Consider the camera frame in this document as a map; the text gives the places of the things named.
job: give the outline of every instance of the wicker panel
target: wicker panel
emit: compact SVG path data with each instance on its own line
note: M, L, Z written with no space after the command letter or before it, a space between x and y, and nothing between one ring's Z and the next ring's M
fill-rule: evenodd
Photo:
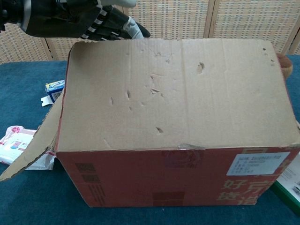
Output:
M209 0L138 0L128 14L153 38L202 38Z
M81 38L46 38L54 60L68 60L69 52L78 41L92 42Z
M295 54L296 54L296 55L300 55L300 45L299 45L298 48L296 49Z
M262 38L281 52L300 15L300 0L221 0L215 38Z
M49 60L42 39L25 34L17 25L7 24L0 33L0 64Z

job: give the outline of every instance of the white label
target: white label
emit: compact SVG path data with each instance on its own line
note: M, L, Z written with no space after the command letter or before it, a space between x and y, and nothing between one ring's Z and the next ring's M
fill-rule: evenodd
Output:
M290 152L237 154L227 176L273 174Z

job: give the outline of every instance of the green book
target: green book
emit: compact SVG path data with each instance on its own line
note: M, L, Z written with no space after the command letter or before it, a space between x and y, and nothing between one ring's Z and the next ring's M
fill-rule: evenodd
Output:
M300 153L278 177L271 189L300 216Z

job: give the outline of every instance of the plastic wrapper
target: plastic wrapper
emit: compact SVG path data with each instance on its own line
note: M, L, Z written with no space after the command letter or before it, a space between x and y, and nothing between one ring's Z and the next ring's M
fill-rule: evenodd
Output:
M0 140L0 162L10 165L23 153L35 132L21 126L7 128L5 136ZM55 157L54 152L48 151L26 170L51 170Z

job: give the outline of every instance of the cardboard box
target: cardboard box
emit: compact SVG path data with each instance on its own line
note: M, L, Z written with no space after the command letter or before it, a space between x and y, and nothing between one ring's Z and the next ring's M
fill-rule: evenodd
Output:
M0 180L56 140L91 207L255 204L300 150L268 41L76 43L66 79Z

